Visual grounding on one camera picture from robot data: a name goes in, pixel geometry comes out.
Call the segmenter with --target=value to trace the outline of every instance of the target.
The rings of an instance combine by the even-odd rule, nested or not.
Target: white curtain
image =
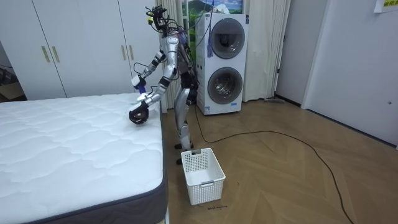
[[[274,96],[290,0],[245,0],[249,14],[243,101]]]

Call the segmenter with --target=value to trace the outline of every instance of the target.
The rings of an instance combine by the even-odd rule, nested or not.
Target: dryer
[[[244,14],[202,15],[196,26],[197,105],[204,115],[240,111],[249,16]],[[211,35],[213,56],[208,58]]]

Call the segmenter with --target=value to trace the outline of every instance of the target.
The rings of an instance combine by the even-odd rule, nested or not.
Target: wooden floor
[[[272,133],[206,143],[194,107],[188,123],[195,149],[212,148],[226,180],[221,200],[191,206],[182,166],[175,165],[181,151],[173,149],[178,143],[174,112],[163,116],[171,224],[349,223],[331,174],[308,146]],[[398,223],[398,152],[393,147],[288,103],[253,101],[239,113],[206,117],[198,109],[198,117],[208,141],[272,130],[311,144],[335,173],[355,223]]]

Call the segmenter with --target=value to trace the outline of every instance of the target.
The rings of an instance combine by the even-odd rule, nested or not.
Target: white plastic basket
[[[191,205],[221,198],[225,174],[211,149],[181,153]]]

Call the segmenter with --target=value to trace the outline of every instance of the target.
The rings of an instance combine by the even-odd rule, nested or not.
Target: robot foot
[[[174,149],[182,149],[181,144],[174,145]]]
[[[182,159],[181,158],[177,159],[177,161],[175,161],[175,163],[177,165],[182,165]]]
[[[176,163],[177,165],[182,165],[182,159],[181,159],[181,158],[177,159],[177,161],[175,161],[175,163]]]

